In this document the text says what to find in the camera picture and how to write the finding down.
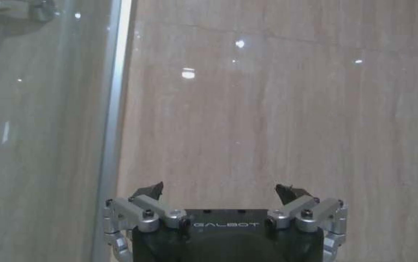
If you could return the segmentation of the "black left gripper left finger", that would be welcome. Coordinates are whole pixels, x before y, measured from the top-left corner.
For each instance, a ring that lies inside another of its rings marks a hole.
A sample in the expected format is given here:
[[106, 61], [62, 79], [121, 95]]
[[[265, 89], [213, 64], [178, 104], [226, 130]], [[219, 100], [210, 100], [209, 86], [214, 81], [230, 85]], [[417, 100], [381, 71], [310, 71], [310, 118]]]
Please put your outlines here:
[[137, 190], [125, 198], [107, 199], [103, 207], [103, 237], [118, 261], [133, 261], [129, 242], [133, 232], [151, 234], [161, 229], [189, 235], [189, 215], [185, 209], [174, 209], [159, 201], [163, 183]]

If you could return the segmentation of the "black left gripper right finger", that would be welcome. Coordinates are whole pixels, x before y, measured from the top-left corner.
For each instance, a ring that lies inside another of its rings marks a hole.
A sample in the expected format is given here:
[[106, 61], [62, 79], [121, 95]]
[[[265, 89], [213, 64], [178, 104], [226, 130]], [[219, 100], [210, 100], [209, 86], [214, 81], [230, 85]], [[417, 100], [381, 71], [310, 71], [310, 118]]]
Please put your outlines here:
[[268, 211], [266, 227], [273, 237], [285, 233], [289, 238], [288, 261], [337, 261], [348, 238], [348, 205], [284, 184], [276, 185], [276, 192], [282, 207]]

